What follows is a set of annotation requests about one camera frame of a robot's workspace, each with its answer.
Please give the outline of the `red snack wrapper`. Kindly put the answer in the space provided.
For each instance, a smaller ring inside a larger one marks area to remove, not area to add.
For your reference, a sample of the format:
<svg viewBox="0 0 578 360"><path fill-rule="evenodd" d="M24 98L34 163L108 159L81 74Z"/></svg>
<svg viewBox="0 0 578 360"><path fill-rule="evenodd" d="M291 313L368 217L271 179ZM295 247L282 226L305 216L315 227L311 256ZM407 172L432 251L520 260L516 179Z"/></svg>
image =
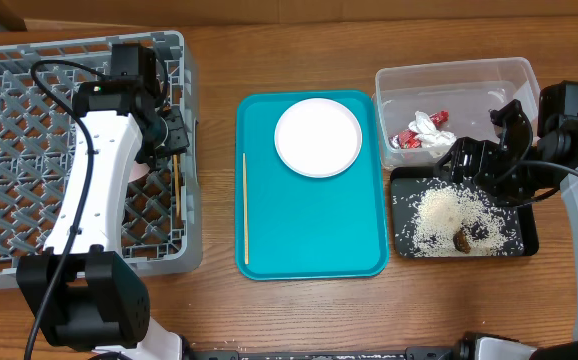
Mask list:
<svg viewBox="0 0 578 360"><path fill-rule="evenodd" d="M408 125L405 130L400 131L389 139L389 144L394 149L421 148L421 143L414 138L415 133L408 129Z"/></svg>

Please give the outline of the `white round plate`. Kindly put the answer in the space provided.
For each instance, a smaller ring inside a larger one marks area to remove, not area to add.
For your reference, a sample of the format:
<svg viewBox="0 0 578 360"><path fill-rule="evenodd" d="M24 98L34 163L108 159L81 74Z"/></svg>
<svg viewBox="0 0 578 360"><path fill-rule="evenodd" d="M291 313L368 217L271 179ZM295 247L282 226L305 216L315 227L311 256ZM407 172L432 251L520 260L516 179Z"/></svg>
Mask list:
<svg viewBox="0 0 578 360"><path fill-rule="evenodd" d="M310 178L336 176L357 159L363 134L357 117L341 103L310 98L279 118L274 145L283 163Z"/></svg>

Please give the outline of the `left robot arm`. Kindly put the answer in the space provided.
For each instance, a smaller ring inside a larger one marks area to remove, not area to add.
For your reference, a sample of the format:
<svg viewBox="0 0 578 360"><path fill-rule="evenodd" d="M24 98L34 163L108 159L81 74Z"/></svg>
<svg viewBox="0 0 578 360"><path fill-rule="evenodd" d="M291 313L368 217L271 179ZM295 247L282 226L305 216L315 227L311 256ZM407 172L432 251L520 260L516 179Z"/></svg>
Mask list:
<svg viewBox="0 0 578 360"><path fill-rule="evenodd" d="M190 146L181 111L166 104L168 83L154 50L118 44L109 74L81 84L71 102L45 92L76 123L77 135L58 220L42 252L21 258L16 270L34 315L26 358L39 334L95 359L193 358L189 342L151 316L147 287L121 250L134 166L155 169Z"/></svg>

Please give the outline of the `white tissue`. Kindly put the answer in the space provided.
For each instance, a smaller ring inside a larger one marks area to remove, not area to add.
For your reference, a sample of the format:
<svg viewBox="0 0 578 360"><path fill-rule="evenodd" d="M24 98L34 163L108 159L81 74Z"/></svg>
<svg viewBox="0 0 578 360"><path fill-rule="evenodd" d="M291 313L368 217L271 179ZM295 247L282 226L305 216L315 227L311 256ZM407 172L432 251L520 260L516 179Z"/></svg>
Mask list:
<svg viewBox="0 0 578 360"><path fill-rule="evenodd" d="M408 129L415 133L414 138L421 143L422 148L451 146L456 140L454 133L441 130L449 119L447 111L428 115L422 111L415 112L415 119L409 123Z"/></svg>

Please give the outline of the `pink bowl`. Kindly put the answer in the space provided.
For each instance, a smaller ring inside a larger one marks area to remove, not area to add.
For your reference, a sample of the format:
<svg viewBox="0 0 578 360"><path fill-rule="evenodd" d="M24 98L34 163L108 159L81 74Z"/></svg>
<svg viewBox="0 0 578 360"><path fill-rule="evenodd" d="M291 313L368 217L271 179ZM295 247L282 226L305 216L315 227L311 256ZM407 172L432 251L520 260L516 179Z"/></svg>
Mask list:
<svg viewBox="0 0 578 360"><path fill-rule="evenodd" d="M139 180L143 178L145 175L147 175L149 172L150 167L148 164L134 162L129 173L129 182Z"/></svg>

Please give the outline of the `brown food scrap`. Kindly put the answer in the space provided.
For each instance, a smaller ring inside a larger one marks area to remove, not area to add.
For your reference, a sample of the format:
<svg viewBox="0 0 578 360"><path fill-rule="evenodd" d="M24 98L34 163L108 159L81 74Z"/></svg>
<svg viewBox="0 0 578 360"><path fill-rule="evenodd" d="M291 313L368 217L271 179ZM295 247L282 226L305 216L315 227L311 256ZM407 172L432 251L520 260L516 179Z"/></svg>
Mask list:
<svg viewBox="0 0 578 360"><path fill-rule="evenodd" d="M457 251L469 254L471 252L471 245L469 244L464 229L458 230L453 236L454 247Z"/></svg>

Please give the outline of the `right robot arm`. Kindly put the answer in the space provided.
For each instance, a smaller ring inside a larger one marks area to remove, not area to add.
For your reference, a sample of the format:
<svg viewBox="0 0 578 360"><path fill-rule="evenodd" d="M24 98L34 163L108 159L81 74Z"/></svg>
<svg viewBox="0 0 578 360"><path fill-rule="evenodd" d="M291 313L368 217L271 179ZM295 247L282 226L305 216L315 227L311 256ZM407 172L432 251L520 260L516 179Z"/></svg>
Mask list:
<svg viewBox="0 0 578 360"><path fill-rule="evenodd" d="M541 90L538 116L530 122L518 100L489 113L496 142L462 137L434 166L445 181L469 181L501 205L520 207L560 193L572 231L577 312L572 341L533 347L473 333L456 344L456 359L578 359L578 82Z"/></svg>

